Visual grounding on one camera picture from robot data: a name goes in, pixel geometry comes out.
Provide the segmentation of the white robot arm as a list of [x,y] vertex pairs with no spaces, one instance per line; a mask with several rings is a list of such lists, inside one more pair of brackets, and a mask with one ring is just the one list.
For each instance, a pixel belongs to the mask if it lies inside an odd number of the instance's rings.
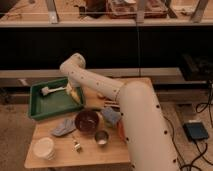
[[127,83],[85,69],[78,53],[60,65],[71,84],[85,85],[120,106],[133,171],[180,171],[177,153],[153,88],[142,81]]

